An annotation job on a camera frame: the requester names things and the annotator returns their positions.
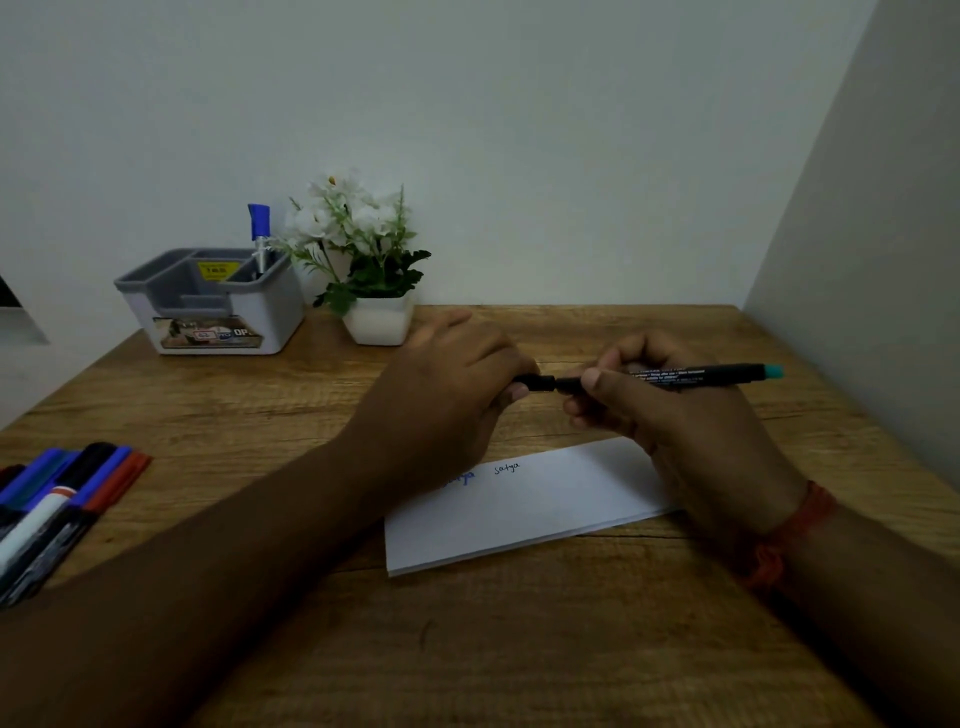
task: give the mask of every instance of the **gray plastic organizer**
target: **gray plastic organizer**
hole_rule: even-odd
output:
[[[290,257],[253,248],[176,248],[113,282],[163,354],[277,353],[303,320]]]

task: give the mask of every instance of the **wooden table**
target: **wooden table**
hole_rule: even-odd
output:
[[[419,315],[435,311],[421,308]],[[721,361],[784,365],[745,388],[777,442],[862,512],[950,557],[960,498],[729,306],[479,307],[547,373],[641,327]],[[92,440],[156,460],[52,583],[332,437],[392,350],[313,312],[276,356],[161,357],[137,333],[0,433],[0,464]],[[553,395],[512,407],[488,459],[576,445]],[[197,726],[320,723],[859,725],[861,697],[709,556],[683,516],[388,579],[382,528],[259,642]]]

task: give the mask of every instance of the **product label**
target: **product label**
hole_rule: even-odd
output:
[[[198,260],[197,267],[204,280],[224,280],[237,272],[239,260]]]
[[[154,318],[164,349],[259,349],[263,337],[239,316],[226,319]]]

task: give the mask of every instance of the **yellow label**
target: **yellow label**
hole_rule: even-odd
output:
[[[223,280],[236,273],[240,267],[239,260],[203,260],[197,261],[200,275],[204,280]]]

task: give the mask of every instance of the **person's left hand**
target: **person's left hand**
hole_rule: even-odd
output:
[[[389,482],[398,497],[444,485],[480,461],[500,414],[529,394],[511,380],[537,363],[470,315],[414,332],[330,443],[363,480]]]

